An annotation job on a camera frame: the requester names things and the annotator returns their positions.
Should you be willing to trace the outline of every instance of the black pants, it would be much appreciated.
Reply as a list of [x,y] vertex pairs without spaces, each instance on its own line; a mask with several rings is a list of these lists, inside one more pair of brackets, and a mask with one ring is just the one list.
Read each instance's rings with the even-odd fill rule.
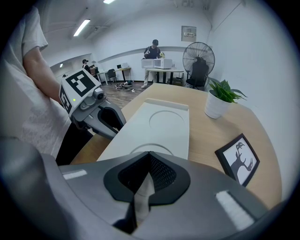
[[56,157],[57,165],[70,164],[92,136],[93,134],[88,130],[80,130],[74,123],[71,123]]

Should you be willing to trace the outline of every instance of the white t-shirt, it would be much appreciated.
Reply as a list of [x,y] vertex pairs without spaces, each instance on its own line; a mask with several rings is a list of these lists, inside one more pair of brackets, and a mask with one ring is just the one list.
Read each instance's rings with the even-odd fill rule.
[[47,45],[38,10],[33,7],[16,26],[2,53],[1,134],[16,136],[56,158],[71,121],[67,111],[44,95],[23,67],[26,53]]

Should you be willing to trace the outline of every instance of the black picture frame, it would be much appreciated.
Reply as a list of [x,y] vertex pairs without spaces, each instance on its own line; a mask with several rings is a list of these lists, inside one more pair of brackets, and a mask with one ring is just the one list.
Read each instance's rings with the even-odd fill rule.
[[250,180],[252,179],[254,173],[256,172],[258,165],[260,163],[260,160],[258,159],[257,154],[255,153],[254,149],[252,148],[251,144],[249,143],[248,139],[245,137],[245,135],[242,133],[239,136],[237,136],[235,139],[233,139],[231,142],[229,142],[228,144],[226,144],[224,147],[218,149],[215,151],[215,154],[217,156],[217,158],[219,159],[224,172],[226,175],[230,176],[231,178],[233,178],[234,180],[236,180],[239,183],[239,180],[235,178],[233,171],[230,167],[230,165],[227,162],[227,159],[225,157],[225,155],[223,154],[227,149],[231,148],[234,144],[236,144],[240,139],[244,139],[245,142],[247,143],[248,147],[250,148],[250,150],[252,151],[254,157],[256,158],[256,164],[253,166],[253,169],[251,170],[251,173],[248,175],[248,177],[246,178],[246,180],[243,182],[243,186],[247,186],[247,184],[250,182]]

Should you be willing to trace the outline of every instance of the black cap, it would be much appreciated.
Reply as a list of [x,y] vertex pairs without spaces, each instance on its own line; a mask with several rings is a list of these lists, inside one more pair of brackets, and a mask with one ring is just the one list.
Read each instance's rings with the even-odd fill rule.
[[152,44],[154,44],[155,46],[158,46],[158,40],[157,39],[154,39]]

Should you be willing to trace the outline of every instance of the beige pants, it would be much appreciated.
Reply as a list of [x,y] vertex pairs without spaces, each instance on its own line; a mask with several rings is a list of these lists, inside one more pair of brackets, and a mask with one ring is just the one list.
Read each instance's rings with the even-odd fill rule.
[[147,86],[147,84],[148,84],[149,73],[150,73],[150,78],[152,78],[152,82],[154,83],[154,77],[155,77],[155,74],[154,74],[153,72],[147,71],[147,70],[145,69],[144,86]]

